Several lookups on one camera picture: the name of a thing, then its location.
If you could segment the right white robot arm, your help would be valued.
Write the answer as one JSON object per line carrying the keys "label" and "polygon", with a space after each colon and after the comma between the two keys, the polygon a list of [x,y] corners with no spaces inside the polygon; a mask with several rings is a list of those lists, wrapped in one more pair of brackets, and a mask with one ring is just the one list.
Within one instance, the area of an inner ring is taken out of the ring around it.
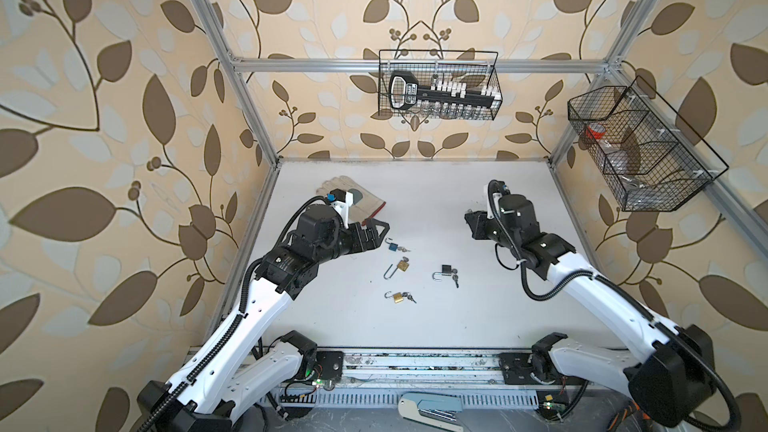
{"label": "right white robot arm", "polygon": [[603,386],[629,398],[636,410],[661,426],[682,422],[701,431],[737,431],[742,413],[715,369],[711,337],[641,304],[594,268],[576,248],[541,231],[533,203],[491,180],[486,208],[469,211],[473,239],[492,241],[516,261],[523,292],[539,303],[565,293],[622,342],[620,349],[588,346],[553,332],[530,348],[528,371],[541,384],[563,377]]}

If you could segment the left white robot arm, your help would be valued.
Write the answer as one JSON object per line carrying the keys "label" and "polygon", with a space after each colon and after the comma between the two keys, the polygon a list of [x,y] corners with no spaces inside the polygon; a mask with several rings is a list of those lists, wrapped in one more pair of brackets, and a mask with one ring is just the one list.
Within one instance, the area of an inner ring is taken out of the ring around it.
{"label": "left white robot arm", "polygon": [[348,212],[333,192],[309,199],[293,214],[273,248],[246,268],[239,298],[216,331],[167,381],[142,389],[140,430],[230,431],[278,385],[312,374],[317,345],[296,331],[278,338],[251,365],[243,363],[322,264],[384,243],[388,223],[353,222]]}

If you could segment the small blue padlock with keys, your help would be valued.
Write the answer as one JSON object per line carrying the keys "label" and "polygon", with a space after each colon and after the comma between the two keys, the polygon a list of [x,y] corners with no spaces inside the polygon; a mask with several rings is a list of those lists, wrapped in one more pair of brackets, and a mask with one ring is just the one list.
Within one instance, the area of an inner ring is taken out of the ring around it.
{"label": "small blue padlock with keys", "polygon": [[408,248],[406,248],[406,247],[404,247],[404,246],[402,246],[402,245],[400,245],[398,243],[393,242],[390,238],[386,238],[385,239],[385,243],[387,244],[388,249],[390,251],[398,251],[398,252],[403,252],[403,253],[410,252],[410,249],[408,249]]}

